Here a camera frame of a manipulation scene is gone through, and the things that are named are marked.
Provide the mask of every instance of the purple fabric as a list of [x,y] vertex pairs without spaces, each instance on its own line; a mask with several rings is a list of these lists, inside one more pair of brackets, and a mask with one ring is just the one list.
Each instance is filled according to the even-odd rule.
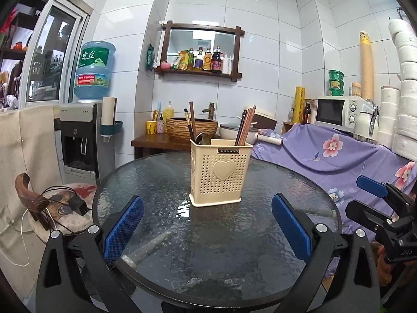
[[[267,130],[264,135],[274,136],[274,133]],[[394,184],[398,179],[395,174],[409,160],[383,146],[360,142],[322,126],[296,124],[283,138],[283,146],[256,143],[252,156],[294,170],[324,189],[339,209],[343,233],[352,233],[357,228],[364,229],[346,217],[345,208],[351,200],[359,200],[386,215],[393,215],[393,210],[384,200],[359,189],[356,179],[365,175],[378,182]],[[416,176],[417,166],[413,166],[408,178],[404,177],[405,182],[401,187],[407,194]],[[365,230],[369,240],[373,240],[374,232]],[[334,273],[335,267],[336,264],[332,262],[329,274]]]

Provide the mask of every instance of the electric kettle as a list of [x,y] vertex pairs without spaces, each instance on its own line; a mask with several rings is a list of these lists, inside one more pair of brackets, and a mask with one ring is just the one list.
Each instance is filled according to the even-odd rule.
[[372,103],[372,110],[364,109],[364,111],[360,112],[355,123],[353,138],[358,141],[376,144],[378,139],[377,117],[379,111],[373,100],[368,99],[366,101]]

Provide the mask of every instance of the stack of green containers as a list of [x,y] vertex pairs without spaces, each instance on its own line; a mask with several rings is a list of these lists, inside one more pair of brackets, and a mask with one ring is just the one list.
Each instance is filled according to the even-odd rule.
[[338,70],[329,70],[329,96],[343,96],[344,77]]

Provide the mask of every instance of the round glass table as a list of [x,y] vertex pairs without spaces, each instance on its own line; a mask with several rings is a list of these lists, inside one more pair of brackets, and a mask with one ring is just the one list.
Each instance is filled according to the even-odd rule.
[[327,193],[282,166],[250,159],[242,201],[193,207],[190,153],[153,155],[107,176],[93,201],[102,224],[134,195],[145,213],[116,266],[136,285],[183,307],[258,309],[282,300],[305,263],[295,257],[271,211],[282,193],[314,223],[339,231]]

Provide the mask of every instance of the utensil holder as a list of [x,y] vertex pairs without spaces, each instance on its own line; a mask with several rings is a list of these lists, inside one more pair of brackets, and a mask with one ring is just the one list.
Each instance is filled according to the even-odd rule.
[[210,146],[190,142],[193,206],[240,202],[253,146],[235,146],[234,140],[213,139]]

